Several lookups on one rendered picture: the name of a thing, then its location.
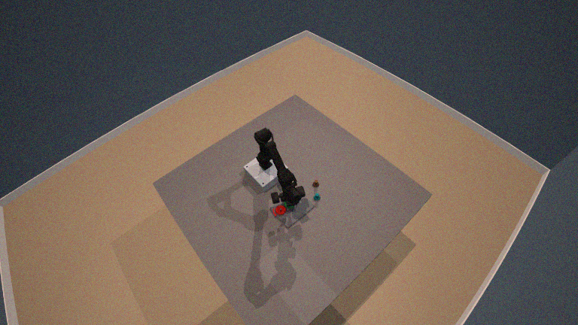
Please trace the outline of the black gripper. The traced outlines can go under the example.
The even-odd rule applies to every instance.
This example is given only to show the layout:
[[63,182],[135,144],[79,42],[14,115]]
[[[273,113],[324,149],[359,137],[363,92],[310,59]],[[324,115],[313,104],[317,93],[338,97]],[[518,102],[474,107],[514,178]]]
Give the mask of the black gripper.
[[[298,192],[300,193],[300,195],[301,195],[302,197],[304,197],[304,196],[306,195],[303,186],[296,187],[296,189],[298,190]],[[280,201],[279,201],[279,198],[281,199],[281,202],[286,202],[285,195],[287,195],[287,193],[284,192],[284,191],[282,191],[282,193],[279,193],[279,195],[278,195],[278,192],[271,193],[272,203],[273,203],[273,204],[279,203],[279,202],[280,202]]]

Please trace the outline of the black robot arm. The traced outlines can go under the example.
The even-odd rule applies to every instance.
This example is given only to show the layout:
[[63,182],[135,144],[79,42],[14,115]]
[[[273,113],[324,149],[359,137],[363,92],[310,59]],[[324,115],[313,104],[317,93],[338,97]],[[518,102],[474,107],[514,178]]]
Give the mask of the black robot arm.
[[[268,142],[271,137],[272,140]],[[265,127],[255,132],[254,138],[260,146],[260,152],[256,156],[259,165],[263,170],[267,170],[272,166],[272,163],[270,162],[272,159],[277,169],[278,182],[280,183],[282,190],[287,193],[287,195],[285,195],[287,206],[297,205],[297,203],[302,199],[302,196],[295,187],[297,185],[297,180],[294,177],[294,174],[289,169],[286,169],[276,148],[276,144],[273,141],[273,134]],[[292,181],[294,182],[292,183]]]

